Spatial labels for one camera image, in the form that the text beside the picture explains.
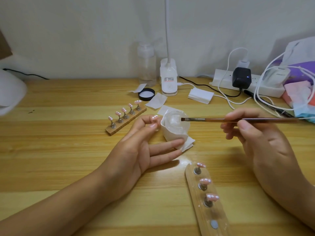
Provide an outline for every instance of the black charger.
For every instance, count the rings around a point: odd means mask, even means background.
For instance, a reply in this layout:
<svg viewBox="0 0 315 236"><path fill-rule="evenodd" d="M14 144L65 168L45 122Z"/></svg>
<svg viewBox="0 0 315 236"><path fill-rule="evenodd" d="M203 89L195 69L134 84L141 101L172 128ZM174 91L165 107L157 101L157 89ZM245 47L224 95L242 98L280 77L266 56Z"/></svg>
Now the black charger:
<svg viewBox="0 0 315 236"><path fill-rule="evenodd" d="M252 83L251 71L248 68L237 67L233 71L232 86L239 89L248 89Z"/></svg>

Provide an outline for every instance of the power strip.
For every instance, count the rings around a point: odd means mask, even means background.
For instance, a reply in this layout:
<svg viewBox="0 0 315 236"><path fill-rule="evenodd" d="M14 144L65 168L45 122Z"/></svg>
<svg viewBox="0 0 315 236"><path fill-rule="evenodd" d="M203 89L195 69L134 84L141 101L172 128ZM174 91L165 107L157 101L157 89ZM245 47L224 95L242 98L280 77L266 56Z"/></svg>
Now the power strip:
<svg viewBox="0 0 315 236"><path fill-rule="evenodd" d="M218 84L220 83L220 80L223 78L225 72L226 70L216 69L215 76L213 78L212 83L210 84L214 87L218 87ZM235 88L232 86L232 74L233 74L232 71L227 71L224 79L222 79L220 83L220 88L239 90L238 88ZM254 92L259 78L260 78L260 75L252 75L252 83L250 84L247 90ZM285 92L285 89L283 86L281 86L280 88L272 88L272 87L265 86L264 82L262 82L259 87L259 95L280 98L284 92Z"/></svg>

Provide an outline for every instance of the pen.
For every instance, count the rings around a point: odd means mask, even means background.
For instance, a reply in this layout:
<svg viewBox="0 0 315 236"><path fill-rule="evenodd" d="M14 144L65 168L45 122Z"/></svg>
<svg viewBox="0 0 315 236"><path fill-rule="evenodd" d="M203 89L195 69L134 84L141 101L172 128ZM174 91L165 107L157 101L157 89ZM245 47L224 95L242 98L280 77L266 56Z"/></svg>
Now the pen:
<svg viewBox="0 0 315 236"><path fill-rule="evenodd" d="M251 91L244 90L244 93L247 94L248 96L250 96L251 98L254 98L254 94L253 94ZM268 107L270 107L271 109L275 110L277 113L279 113L279 114L281 114L281 115L287 117L287 118L294 118L294 116L292 116L291 114L289 114L288 112L286 112L286 111L284 111L284 110L282 110L282 109L277 109L277 108L271 107L271 106L269 106L269 105L267 105L267 104L265 104L265 105L268 106Z"/></svg>
<svg viewBox="0 0 315 236"><path fill-rule="evenodd" d="M181 121L187 122L231 122L237 123L239 120L246 120L249 123L297 123L298 118L240 118L226 120L224 118L181 118Z"/></svg>

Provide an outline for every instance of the white wall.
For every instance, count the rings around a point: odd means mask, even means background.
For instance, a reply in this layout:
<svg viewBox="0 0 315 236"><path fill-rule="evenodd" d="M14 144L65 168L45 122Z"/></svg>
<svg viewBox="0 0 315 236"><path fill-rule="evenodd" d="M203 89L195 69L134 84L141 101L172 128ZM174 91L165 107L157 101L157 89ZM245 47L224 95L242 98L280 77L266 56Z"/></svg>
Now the white wall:
<svg viewBox="0 0 315 236"><path fill-rule="evenodd" d="M170 0L171 55L179 75L226 68L236 47L260 74L289 41L315 35L315 0ZM0 0L14 55L0 67L49 78L136 76L136 42L163 38L164 0ZM237 61L236 53L233 63Z"/></svg>

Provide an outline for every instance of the wooden desk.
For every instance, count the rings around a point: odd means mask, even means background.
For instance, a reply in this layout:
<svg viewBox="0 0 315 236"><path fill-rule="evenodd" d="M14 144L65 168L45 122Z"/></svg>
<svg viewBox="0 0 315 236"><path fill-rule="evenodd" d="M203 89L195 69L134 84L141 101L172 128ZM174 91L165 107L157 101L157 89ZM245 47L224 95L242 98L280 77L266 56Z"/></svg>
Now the wooden desk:
<svg viewBox="0 0 315 236"><path fill-rule="evenodd" d="M207 83L206 79L195 79ZM113 136L107 117L137 99L137 79L29 81L28 94L0 118L0 219L48 197L96 169L130 129ZM161 91L159 85L155 91ZM165 105L189 116L220 117L231 109L214 97L209 105L188 99L179 87ZM236 91L224 90L235 94ZM242 94L237 101L245 99ZM243 106L255 107L253 100ZM148 108L146 114L157 110ZM306 177L315 184L315 125L280 125ZM228 141L219 124L191 123L194 147L164 166L148 170L124 200L103 210L76 235L199 235L184 170L200 161L212 175L234 235L313 235L264 194L243 164L237 139ZM161 132L152 143L164 141Z"/></svg>

